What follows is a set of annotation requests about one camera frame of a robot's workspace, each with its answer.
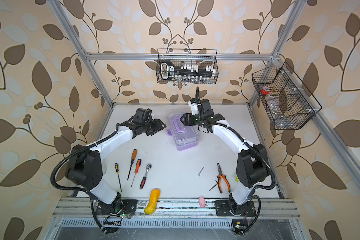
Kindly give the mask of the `purple clear plastic tool box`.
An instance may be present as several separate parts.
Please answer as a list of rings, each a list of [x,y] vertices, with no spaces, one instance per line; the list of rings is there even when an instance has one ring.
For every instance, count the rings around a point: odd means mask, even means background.
[[[173,137],[178,151],[196,147],[199,143],[199,135],[194,126],[185,126],[181,122],[184,113],[168,115],[169,128],[167,134]]]

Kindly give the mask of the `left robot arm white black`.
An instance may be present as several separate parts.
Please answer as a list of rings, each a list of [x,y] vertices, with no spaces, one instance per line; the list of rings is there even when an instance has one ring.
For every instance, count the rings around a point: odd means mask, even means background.
[[[65,157],[52,171],[52,186],[63,191],[84,192],[90,197],[90,203],[98,201],[111,208],[110,215],[120,216],[126,211],[121,194],[114,190],[103,177],[102,161],[122,144],[145,133],[153,136],[164,130],[166,124],[160,119],[153,119],[152,110],[138,108],[128,120],[117,124],[115,130],[96,142],[74,147],[72,153]],[[76,187],[66,187],[57,183],[56,176],[60,168],[66,165],[65,176]]]

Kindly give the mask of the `orange handle screwdriver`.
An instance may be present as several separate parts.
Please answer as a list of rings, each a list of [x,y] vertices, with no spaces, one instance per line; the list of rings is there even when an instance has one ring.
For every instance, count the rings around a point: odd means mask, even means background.
[[[137,163],[136,163],[136,168],[135,168],[135,171],[134,171],[134,174],[135,174],[135,175],[134,175],[133,181],[132,181],[132,183],[131,183],[131,186],[133,186],[135,177],[136,177],[137,173],[139,172],[141,163],[142,163],[142,160],[141,160],[141,159],[138,159],[138,161],[137,161]]]

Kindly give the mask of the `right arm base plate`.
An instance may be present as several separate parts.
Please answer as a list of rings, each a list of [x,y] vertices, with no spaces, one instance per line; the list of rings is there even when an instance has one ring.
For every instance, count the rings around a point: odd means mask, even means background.
[[[253,201],[237,205],[235,201],[216,200],[215,210],[218,217],[254,217],[257,212]]]

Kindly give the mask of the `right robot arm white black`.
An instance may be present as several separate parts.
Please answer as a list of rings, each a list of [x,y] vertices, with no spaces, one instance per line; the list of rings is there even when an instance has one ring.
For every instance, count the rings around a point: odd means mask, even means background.
[[[188,101],[188,105],[192,112],[183,114],[180,119],[183,125],[205,128],[207,133],[218,136],[238,156],[236,176],[239,182],[229,194],[230,214],[237,217],[245,215],[250,203],[254,199],[258,201],[254,219],[247,226],[234,226],[237,234],[245,235],[260,215],[261,199],[255,192],[258,189],[272,190],[276,186],[276,177],[268,161],[267,149],[262,144],[255,145],[243,138],[221,114],[214,113],[209,100],[194,97]]]

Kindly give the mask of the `brown handle screwdriver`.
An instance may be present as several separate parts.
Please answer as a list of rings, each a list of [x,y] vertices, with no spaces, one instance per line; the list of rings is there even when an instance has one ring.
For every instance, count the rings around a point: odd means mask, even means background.
[[[128,173],[127,180],[129,180],[129,177],[130,177],[130,174],[131,174],[131,170],[132,170],[132,166],[133,166],[134,161],[135,161],[135,159],[136,159],[137,153],[138,153],[138,150],[137,150],[137,149],[134,149],[134,150],[133,150],[133,153],[132,153],[132,156],[131,156],[130,170],[129,170],[129,173]]]

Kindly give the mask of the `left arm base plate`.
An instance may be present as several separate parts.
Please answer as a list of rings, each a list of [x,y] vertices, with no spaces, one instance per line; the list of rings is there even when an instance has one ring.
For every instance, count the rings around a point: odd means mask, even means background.
[[[107,205],[99,202],[95,213],[101,216],[117,216],[122,214],[131,215],[137,210],[138,200],[135,199],[119,199],[115,200],[112,204]]]

